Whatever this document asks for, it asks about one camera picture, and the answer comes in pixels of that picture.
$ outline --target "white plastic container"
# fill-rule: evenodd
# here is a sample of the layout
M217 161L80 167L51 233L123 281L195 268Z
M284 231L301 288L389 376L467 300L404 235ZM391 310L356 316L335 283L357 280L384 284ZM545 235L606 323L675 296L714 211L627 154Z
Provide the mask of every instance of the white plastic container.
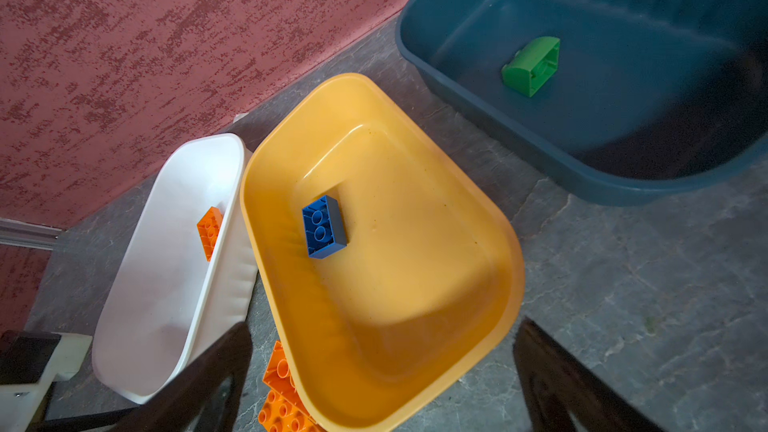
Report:
M158 174L93 341L96 377L143 404L236 322L256 282L237 194L250 158L235 134L193 140ZM224 214L206 261L197 222Z

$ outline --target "pink wall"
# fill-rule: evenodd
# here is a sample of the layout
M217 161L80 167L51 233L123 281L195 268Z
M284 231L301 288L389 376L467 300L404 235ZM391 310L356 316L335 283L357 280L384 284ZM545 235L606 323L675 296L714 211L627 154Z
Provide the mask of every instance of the pink wall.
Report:
M47 250L0 245L0 335L24 329L50 257Z
M0 217L68 227L407 0L0 0Z

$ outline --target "orange lego brick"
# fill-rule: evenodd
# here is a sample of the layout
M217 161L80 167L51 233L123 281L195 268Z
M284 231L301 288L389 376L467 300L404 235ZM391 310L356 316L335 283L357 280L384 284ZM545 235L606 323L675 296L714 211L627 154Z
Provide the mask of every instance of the orange lego brick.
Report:
M264 372L264 384L270 386L259 424L269 432L325 432L304 407L288 369L285 351L275 342L270 362Z
M205 258L208 262L214 254L214 247L216 247L216 240L219 238L219 230L221 230L223 220L221 211L216 207L211 207L197 223L197 231L200 234L200 241L203 243Z
M269 432L325 432L315 424L312 417L274 390L266 395L264 406L259 412L259 424Z

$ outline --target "gray floor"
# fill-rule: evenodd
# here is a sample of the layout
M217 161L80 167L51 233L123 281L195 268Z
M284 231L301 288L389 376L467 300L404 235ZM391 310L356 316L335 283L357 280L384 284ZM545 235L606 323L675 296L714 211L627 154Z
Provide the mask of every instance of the gray floor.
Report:
M648 206L567 194L427 91L397 52L394 23L323 64L232 127L254 149L324 79L374 80L498 204L520 237L527 315L667 430L768 430L768 161L718 186ZM29 329L92 334L152 179L63 234ZM274 322L259 280L237 430L259 430ZM398 430L529 430L514 329ZM90 358L56 386L51 418L129 406Z

